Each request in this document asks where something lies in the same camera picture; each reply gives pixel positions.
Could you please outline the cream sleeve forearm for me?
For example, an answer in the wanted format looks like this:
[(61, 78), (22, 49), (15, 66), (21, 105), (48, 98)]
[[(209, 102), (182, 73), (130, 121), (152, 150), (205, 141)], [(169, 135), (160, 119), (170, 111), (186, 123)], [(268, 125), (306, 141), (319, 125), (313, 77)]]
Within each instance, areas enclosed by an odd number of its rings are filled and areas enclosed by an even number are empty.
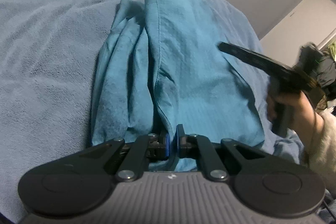
[(324, 111), (319, 115), (324, 121), (323, 129), (314, 135), (303, 163), (319, 174), (327, 190), (335, 194), (335, 116)]

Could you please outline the person's right hand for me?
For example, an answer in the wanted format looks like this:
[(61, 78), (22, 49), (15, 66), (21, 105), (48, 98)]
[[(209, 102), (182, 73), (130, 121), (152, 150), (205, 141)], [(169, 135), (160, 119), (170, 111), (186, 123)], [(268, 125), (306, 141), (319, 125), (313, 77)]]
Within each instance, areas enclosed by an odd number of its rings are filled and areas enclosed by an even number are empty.
[(293, 115), (289, 128), (298, 135), (302, 141), (305, 151), (310, 152), (313, 144), (313, 137), (320, 134), (324, 127), (323, 118), (314, 111), (307, 96), (303, 93), (286, 94), (282, 93), (274, 97), (268, 92), (267, 98), (267, 116), (272, 122), (276, 117), (275, 105), (281, 103), (293, 108)]

